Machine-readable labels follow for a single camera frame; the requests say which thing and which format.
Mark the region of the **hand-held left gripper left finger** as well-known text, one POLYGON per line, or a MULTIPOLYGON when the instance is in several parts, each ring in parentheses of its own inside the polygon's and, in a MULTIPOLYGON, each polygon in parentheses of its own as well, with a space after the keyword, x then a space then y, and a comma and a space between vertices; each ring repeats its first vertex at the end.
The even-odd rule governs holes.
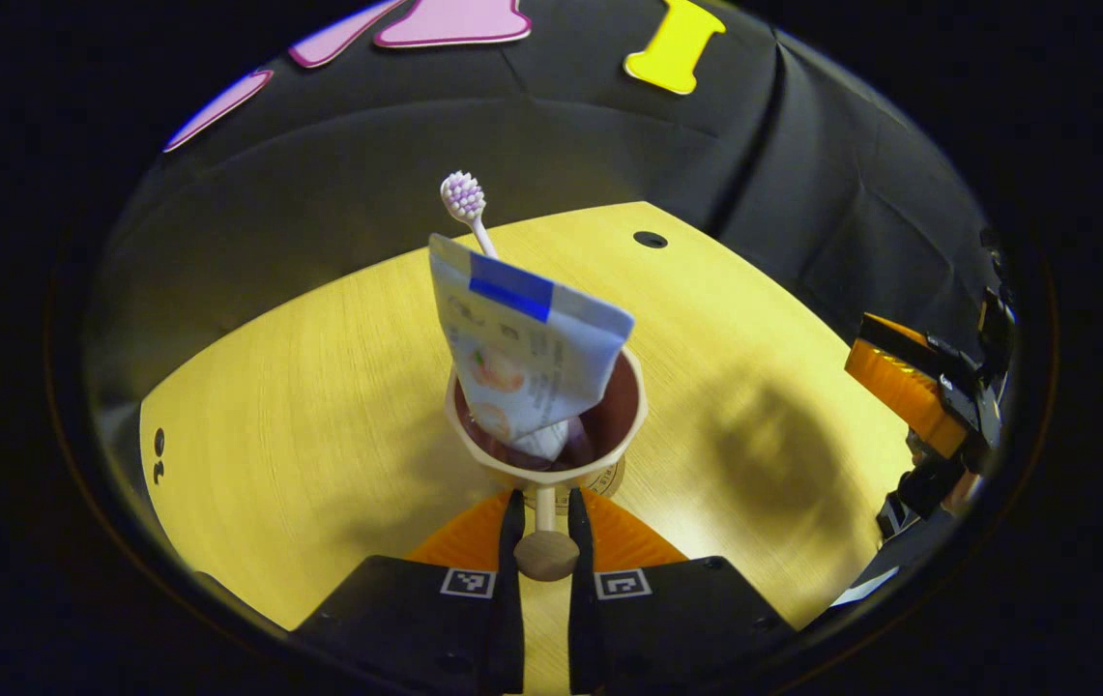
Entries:
POLYGON ((371 555, 296 628, 296 639, 410 695, 523 692, 514 550, 525 521, 523 493, 508 489, 405 558, 371 555))

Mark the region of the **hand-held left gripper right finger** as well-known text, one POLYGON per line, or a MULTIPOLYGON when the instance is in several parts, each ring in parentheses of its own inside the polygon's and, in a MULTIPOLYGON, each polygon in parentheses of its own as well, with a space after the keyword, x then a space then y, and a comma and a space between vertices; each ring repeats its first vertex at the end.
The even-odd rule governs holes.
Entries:
POLYGON ((722 556, 688 558, 610 497, 570 490, 569 687, 588 695, 690 695, 763 658, 793 627, 722 556))

